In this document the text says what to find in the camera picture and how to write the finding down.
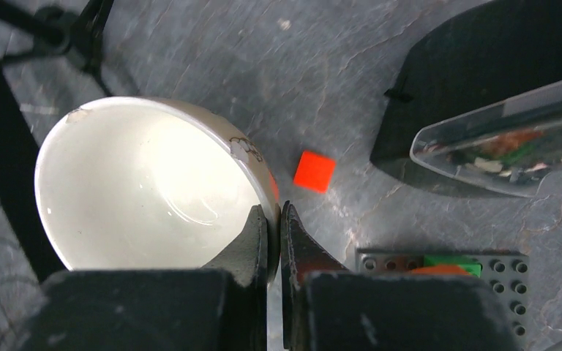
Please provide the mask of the beige ceramic bowl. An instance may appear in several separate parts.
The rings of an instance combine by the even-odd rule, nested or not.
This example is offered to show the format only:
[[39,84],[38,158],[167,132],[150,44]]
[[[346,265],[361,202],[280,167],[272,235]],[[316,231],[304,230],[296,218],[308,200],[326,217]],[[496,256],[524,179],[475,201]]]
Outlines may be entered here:
[[200,268],[259,205],[267,279],[279,255],[279,192],[258,147],[188,102],[106,97],[65,115],[40,146],[34,196],[68,270]]

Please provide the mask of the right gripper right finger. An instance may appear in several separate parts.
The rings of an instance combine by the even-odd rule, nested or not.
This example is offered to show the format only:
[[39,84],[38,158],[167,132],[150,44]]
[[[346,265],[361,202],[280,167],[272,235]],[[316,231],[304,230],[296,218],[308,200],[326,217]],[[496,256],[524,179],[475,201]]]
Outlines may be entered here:
[[288,350],[521,350],[482,280],[349,271],[290,203],[280,215],[280,271]]

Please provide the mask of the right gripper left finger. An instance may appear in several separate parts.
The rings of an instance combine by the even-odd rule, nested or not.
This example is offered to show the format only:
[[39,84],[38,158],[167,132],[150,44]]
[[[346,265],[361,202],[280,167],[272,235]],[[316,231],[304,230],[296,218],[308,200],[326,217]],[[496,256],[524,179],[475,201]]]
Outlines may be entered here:
[[14,348],[264,350],[267,268],[267,222],[257,205],[202,268],[55,273]]

